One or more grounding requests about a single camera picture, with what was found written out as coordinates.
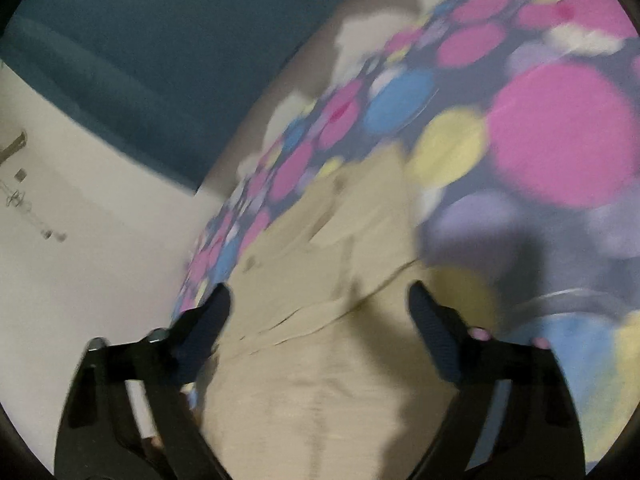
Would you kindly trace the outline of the person's right hand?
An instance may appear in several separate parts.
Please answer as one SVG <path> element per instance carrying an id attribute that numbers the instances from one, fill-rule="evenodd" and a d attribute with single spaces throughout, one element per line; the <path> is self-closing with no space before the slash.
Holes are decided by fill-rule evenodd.
<path id="1" fill-rule="evenodd" d="M 479 341 L 491 341 L 494 337 L 491 335 L 489 330 L 485 330 L 483 327 L 471 327 L 469 329 L 469 335 Z M 547 338 L 544 337 L 535 337 L 530 341 L 530 344 L 536 348 L 542 350 L 550 350 L 551 344 Z"/>

